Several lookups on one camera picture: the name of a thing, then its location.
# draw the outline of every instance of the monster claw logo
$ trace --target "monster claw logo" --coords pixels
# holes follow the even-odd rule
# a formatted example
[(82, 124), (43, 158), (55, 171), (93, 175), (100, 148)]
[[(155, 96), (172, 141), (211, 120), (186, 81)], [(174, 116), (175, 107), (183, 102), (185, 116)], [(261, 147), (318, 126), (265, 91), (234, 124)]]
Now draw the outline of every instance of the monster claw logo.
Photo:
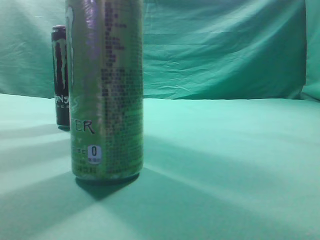
[(72, 8), (72, 6), (68, 6), (67, 10), (66, 10), (66, 24), (67, 24), (67, 36), (66, 36), (66, 40), (68, 42), (68, 61), (69, 61), (69, 82), (71, 83), (69, 86), (70, 89), (73, 89), (73, 86), (75, 84), (75, 80), (74, 80), (74, 47), (73, 47), (73, 25), (74, 25), (74, 9)]
[(63, 38), (52, 42), (53, 49), (53, 66), (54, 66), (54, 80), (59, 86), (62, 80), (63, 89), (68, 86), (67, 83), (67, 46)]

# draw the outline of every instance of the black can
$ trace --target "black can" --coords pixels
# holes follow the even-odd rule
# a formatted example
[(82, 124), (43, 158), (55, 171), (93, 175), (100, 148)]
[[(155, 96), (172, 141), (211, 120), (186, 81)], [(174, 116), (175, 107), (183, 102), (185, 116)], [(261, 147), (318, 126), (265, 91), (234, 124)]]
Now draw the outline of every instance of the black can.
[(52, 28), (51, 39), (56, 124), (59, 128), (69, 129), (70, 115), (66, 27), (62, 25), (54, 26)]

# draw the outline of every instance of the wrinkled fabric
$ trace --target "wrinkled fabric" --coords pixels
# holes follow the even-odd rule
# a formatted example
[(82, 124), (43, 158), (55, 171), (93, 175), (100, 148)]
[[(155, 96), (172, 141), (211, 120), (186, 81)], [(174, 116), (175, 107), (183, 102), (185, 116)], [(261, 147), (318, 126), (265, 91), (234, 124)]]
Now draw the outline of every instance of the wrinkled fabric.
[[(2, 1), (0, 13), (0, 93), (52, 98), (64, 0)], [(145, 97), (298, 98), (305, 14), (304, 0), (145, 0)]]
[(306, 85), (302, 97), (320, 101), (320, 1), (306, 0), (307, 60)]

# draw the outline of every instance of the energy drink can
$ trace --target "energy drink can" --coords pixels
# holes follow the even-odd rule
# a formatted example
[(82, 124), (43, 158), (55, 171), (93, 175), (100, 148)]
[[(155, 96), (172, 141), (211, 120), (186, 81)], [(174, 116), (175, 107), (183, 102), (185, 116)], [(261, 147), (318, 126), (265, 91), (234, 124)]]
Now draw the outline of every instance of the energy drink can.
[(51, 34), (56, 123), (70, 127), (66, 27), (54, 26)]
[(66, 0), (72, 172), (131, 179), (143, 167), (142, 0)]

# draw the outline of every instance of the green can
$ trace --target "green can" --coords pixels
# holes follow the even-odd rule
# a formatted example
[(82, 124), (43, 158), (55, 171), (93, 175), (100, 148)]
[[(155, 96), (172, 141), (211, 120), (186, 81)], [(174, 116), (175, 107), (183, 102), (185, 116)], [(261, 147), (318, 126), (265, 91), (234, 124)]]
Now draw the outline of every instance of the green can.
[(89, 181), (143, 167), (142, 0), (66, 0), (72, 172)]

